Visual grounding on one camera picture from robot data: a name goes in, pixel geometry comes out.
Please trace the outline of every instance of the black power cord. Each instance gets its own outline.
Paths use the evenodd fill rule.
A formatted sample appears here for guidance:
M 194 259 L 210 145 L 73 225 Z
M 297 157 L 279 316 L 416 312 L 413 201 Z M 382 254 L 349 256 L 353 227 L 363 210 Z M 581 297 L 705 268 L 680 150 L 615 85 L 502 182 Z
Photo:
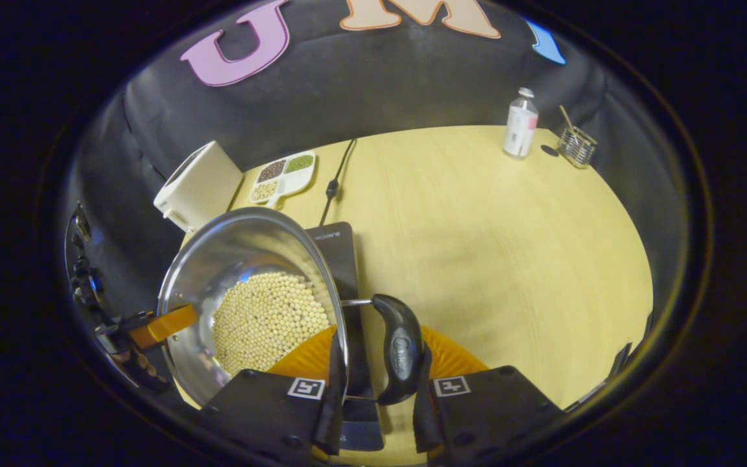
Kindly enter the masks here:
M 350 144 L 348 147 L 344 150 L 344 156 L 342 156 L 342 162 L 340 165 L 338 165 L 338 170 L 336 171 L 336 177 L 334 177 L 332 180 L 330 180 L 330 183 L 327 184 L 327 204 L 324 204 L 324 212 L 322 213 L 322 219 L 319 222 L 319 227 L 324 225 L 324 218 L 327 217 L 327 210 L 330 209 L 330 201 L 333 200 L 333 197 L 338 192 L 338 175 L 342 172 L 342 167 L 344 167 L 345 160 L 348 159 L 348 154 L 356 148 L 356 138 L 351 139 Z

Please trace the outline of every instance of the bottle label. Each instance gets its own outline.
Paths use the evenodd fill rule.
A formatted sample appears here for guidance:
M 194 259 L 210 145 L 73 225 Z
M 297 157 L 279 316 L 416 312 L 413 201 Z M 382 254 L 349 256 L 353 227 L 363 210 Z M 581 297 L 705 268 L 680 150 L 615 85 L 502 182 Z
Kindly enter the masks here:
M 519 107 L 509 109 L 509 119 L 506 122 L 506 138 L 503 149 L 517 157 L 525 157 L 532 144 L 534 128 L 538 124 L 538 116 L 530 110 Z

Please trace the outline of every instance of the wooden table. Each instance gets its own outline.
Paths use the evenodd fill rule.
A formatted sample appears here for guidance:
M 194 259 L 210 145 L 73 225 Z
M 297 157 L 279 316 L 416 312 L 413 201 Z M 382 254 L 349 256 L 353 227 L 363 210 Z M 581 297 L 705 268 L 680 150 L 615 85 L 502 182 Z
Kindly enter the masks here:
M 455 126 L 360 138 L 326 224 L 353 227 L 361 296 L 396 296 L 423 325 L 490 368 L 516 366 L 565 407 L 608 375 L 627 342 L 641 340 L 650 268 L 628 213 L 594 169 L 543 152 L 558 141 L 543 129 L 528 158 L 510 159 L 503 133 Z M 304 228 L 317 225 L 347 144 L 316 148 L 311 185 L 278 209 Z M 261 168 L 245 172 L 231 210 L 252 205 Z M 385 325 L 373 309 L 362 310 L 362 322 L 378 393 Z M 385 450 L 343 451 L 341 459 L 424 462 L 412 408 L 413 398 L 380 411 Z

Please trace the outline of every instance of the black pan handle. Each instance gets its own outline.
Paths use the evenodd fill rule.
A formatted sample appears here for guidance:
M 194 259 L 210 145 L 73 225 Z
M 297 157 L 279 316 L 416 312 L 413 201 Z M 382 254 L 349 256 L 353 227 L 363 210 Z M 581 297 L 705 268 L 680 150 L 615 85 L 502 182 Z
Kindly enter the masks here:
M 405 401 L 417 392 L 425 355 L 423 332 L 408 305 L 393 296 L 374 295 L 371 304 L 385 320 L 385 370 L 388 385 L 379 394 L 380 405 Z

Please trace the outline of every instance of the white sectioned tray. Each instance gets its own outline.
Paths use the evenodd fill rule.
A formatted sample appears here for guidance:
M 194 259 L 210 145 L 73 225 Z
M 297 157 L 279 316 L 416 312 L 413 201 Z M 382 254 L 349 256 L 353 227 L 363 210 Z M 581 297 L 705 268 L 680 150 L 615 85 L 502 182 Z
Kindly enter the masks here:
M 311 156 L 313 157 L 313 163 L 309 167 L 299 169 L 299 171 L 290 172 L 288 174 L 285 174 L 285 171 L 287 170 L 287 165 L 290 163 L 291 160 L 296 159 L 296 157 L 299 156 Z M 273 178 L 267 178 L 267 180 L 262 181 L 261 183 L 254 183 L 252 186 L 252 189 L 250 190 L 250 202 L 255 204 L 262 204 L 267 203 L 268 208 L 273 208 L 278 203 L 279 198 L 282 196 L 290 196 L 294 195 L 302 189 L 305 189 L 308 183 L 311 183 L 311 178 L 313 178 L 313 171 L 316 168 L 316 153 L 314 153 L 311 150 L 306 150 L 300 153 L 293 154 L 292 156 L 282 157 L 278 160 L 273 160 L 273 162 L 278 162 L 279 160 L 284 160 L 284 167 L 281 169 L 281 174 L 276 175 L 276 177 Z M 278 181 L 278 186 L 276 187 L 276 192 L 273 195 L 270 195 L 269 198 L 264 199 L 256 199 L 255 198 L 255 189 L 258 186 L 263 186 L 263 184 L 270 184 L 273 182 Z

